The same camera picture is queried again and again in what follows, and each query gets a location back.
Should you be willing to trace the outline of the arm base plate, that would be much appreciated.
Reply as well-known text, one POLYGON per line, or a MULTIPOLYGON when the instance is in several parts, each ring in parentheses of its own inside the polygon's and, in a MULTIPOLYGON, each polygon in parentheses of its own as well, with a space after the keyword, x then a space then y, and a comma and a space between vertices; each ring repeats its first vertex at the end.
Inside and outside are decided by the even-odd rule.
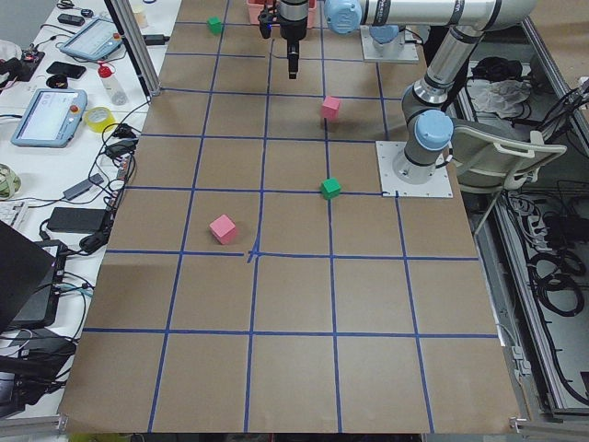
POLYGON ((416 64, 420 40, 406 27, 361 26, 364 61, 368 63, 416 64))
POLYGON ((375 143, 384 197, 452 198, 453 191, 446 166, 439 155, 430 166, 416 166, 405 156, 405 142, 378 141, 375 143))

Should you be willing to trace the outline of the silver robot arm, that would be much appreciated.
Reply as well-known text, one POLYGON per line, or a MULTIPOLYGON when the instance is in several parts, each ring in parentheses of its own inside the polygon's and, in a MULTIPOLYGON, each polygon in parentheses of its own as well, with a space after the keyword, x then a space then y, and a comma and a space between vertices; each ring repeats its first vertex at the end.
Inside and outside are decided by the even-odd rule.
POLYGON ((361 26, 428 25, 449 31, 424 77, 402 100, 409 141, 393 161, 407 182, 424 183, 453 135, 454 125, 441 107, 447 91, 487 30, 509 28, 534 9, 534 1, 327 1, 329 29, 348 34, 361 26))

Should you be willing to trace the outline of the green cube near arm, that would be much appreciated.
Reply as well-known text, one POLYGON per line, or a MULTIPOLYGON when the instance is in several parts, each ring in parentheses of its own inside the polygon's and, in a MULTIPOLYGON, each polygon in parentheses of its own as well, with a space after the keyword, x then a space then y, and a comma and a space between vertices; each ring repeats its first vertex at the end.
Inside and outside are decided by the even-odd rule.
POLYGON ((331 200, 341 193, 341 185, 336 178, 328 178, 321 182, 320 191, 325 200, 331 200))

